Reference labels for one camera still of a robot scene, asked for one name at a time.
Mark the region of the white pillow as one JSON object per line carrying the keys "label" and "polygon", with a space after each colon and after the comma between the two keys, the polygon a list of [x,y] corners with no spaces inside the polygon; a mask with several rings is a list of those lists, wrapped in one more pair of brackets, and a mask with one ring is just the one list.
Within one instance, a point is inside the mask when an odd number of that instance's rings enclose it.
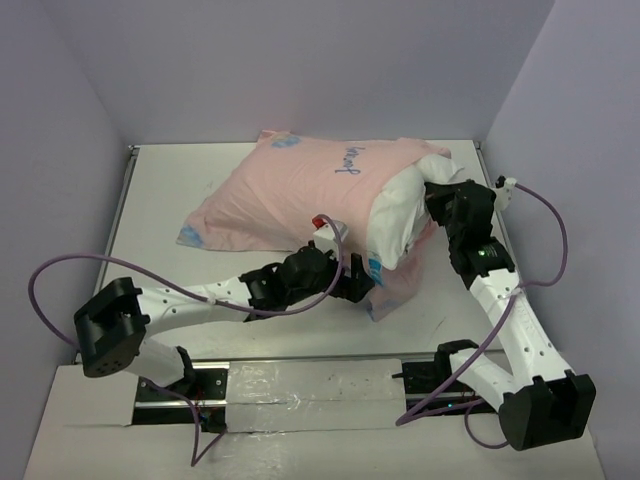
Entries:
{"label": "white pillow", "polygon": [[403,168],[373,201],[367,227],[371,269],[395,270],[428,222],[425,183],[452,184],[462,165],[439,154],[428,154]]}

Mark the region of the blue and pink printed pillowcase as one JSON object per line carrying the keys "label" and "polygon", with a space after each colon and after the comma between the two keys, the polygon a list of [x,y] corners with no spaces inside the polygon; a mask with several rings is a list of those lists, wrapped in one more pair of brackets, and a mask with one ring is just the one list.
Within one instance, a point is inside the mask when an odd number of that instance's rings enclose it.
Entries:
{"label": "blue and pink printed pillowcase", "polygon": [[348,227],[345,253],[361,255],[375,281],[365,299],[369,316],[378,321],[417,294],[424,248],[436,225],[426,211],[427,225],[398,267],[371,269],[371,207],[394,175],[428,154],[453,160],[448,148],[422,139],[332,141],[265,131],[231,175],[187,216],[177,242],[213,251],[294,251],[310,240],[313,217],[327,215]]}

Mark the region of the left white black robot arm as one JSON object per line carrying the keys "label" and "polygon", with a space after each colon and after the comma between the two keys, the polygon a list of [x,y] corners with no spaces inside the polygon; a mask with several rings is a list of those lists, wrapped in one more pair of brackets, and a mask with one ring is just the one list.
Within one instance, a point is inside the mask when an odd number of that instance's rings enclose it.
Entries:
{"label": "left white black robot arm", "polygon": [[313,243],[281,262],[211,284],[140,288],[129,277],[117,278],[74,315],[83,373],[103,378],[128,372],[173,398],[184,398],[196,384],[191,358],[184,347],[167,346],[157,335],[205,323],[281,316],[322,294],[358,303],[374,285],[360,255],[342,265],[336,251]]}

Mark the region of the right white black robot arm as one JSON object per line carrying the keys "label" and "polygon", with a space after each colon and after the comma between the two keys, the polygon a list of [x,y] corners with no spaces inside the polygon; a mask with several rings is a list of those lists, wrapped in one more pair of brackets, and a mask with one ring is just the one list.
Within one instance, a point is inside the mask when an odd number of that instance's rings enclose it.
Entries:
{"label": "right white black robot arm", "polygon": [[553,346],[528,302],[527,282],[493,234],[494,213],[508,205],[518,187],[505,177],[493,188],[472,180],[426,183],[425,203],[446,232],[454,271],[492,325],[482,344],[439,345],[433,393],[465,384],[496,411],[507,444],[523,451],[580,438],[596,387]]}

